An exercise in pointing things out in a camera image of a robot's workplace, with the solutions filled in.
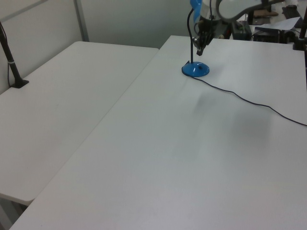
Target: lamp base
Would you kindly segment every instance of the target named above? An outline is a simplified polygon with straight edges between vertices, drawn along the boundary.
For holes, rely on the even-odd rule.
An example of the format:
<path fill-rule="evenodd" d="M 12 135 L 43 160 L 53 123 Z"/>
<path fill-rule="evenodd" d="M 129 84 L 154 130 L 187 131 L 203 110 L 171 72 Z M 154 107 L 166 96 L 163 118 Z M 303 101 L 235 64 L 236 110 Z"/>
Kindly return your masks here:
<path fill-rule="evenodd" d="M 181 71 L 186 76 L 197 78 L 207 75 L 210 72 L 210 69 L 207 65 L 201 62 L 195 61 L 190 63 L 190 61 L 188 61 L 181 68 Z"/>
<path fill-rule="evenodd" d="M 22 81 L 18 82 L 18 84 L 14 83 L 13 85 L 11 85 L 11 87 L 20 89 L 21 87 L 25 86 L 28 83 L 29 83 L 28 80 L 22 80 Z"/>

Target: paper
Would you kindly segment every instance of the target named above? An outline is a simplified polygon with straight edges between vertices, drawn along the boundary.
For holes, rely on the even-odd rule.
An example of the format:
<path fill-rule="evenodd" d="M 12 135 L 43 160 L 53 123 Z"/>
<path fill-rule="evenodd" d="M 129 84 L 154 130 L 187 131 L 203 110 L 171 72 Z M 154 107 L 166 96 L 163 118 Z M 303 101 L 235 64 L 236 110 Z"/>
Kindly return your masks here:
<path fill-rule="evenodd" d="M 273 23 L 273 24 L 258 25 L 257 27 L 277 29 L 277 30 L 291 30 L 295 26 L 299 18 L 300 17 L 290 18 L 290 19 L 287 19 L 281 22 Z"/>

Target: blue lamp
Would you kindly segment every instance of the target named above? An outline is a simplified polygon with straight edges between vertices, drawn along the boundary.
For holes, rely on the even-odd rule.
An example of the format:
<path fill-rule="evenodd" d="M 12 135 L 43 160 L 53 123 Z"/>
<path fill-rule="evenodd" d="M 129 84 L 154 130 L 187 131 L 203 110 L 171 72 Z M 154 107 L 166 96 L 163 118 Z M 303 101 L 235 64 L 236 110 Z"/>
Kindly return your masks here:
<path fill-rule="evenodd" d="M 200 16 L 201 14 L 201 0 L 190 0 L 190 4 L 192 6 L 192 10 L 190 11 L 189 15 L 188 15 L 188 21 L 187 21 L 187 25 L 188 25 L 188 31 L 189 31 L 189 35 L 190 35 L 190 39 L 191 39 L 191 62 L 188 61 L 182 68 L 182 73 L 184 75 L 187 75 L 189 77 L 202 77 L 207 75 L 210 72 L 210 69 L 207 65 L 205 65 L 202 62 L 198 62 L 198 61 L 193 61 L 193 37 L 192 37 L 192 33 L 190 30 L 190 25 L 189 25 L 189 21 L 190 21 L 190 16 L 192 15 L 192 13 L 194 12 L 194 22 L 196 22 L 197 18 Z"/>

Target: white tabletop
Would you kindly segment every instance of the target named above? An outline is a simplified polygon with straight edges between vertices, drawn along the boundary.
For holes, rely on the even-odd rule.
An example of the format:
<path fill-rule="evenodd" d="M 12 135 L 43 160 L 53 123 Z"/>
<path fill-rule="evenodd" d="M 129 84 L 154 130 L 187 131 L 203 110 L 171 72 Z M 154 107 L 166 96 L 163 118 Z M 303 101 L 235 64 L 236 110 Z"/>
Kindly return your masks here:
<path fill-rule="evenodd" d="M 0 197 L 29 204 L 157 49 L 77 42 L 0 96 Z"/>
<path fill-rule="evenodd" d="M 188 58 L 170 37 L 11 230 L 305 230 L 307 128 L 184 76 Z M 213 40 L 195 60 L 307 123 L 291 45 Z"/>

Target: lamp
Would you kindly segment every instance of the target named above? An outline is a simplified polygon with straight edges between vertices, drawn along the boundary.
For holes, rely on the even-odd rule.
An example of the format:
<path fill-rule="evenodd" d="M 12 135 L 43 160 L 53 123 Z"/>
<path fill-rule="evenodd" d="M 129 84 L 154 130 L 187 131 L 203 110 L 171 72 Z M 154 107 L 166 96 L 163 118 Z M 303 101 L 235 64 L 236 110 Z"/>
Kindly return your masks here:
<path fill-rule="evenodd" d="M 200 11 L 201 11 L 201 0 L 190 0 L 190 4 L 192 5 L 192 10 L 190 11 L 188 15 L 188 21 L 187 21 L 187 26 L 188 26 L 188 31 L 190 35 L 190 40 L 191 40 L 191 62 L 188 61 L 182 68 L 181 71 L 183 74 L 189 76 L 189 77 L 202 77 L 207 75 L 210 72 L 210 69 L 207 65 L 205 65 L 202 62 L 194 62 L 193 61 L 193 37 L 189 25 L 190 17 L 194 13 L 194 22 L 196 19 L 200 16 Z"/>
<path fill-rule="evenodd" d="M 3 51 L 5 53 L 5 56 L 8 60 L 8 64 L 10 65 L 12 73 L 13 73 L 14 78 L 15 78 L 15 84 L 13 84 L 11 87 L 20 89 L 21 87 L 23 87 L 24 85 L 29 83 L 29 81 L 23 80 L 19 75 L 17 66 L 16 66 L 15 61 L 13 59 L 12 53 L 10 51 L 8 40 L 7 40 L 5 31 L 3 29 L 1 22 L 0 22 L 0 42 L 1 42 L 1 45 L 2 45 L 2 48 L 3 48 Z"/>

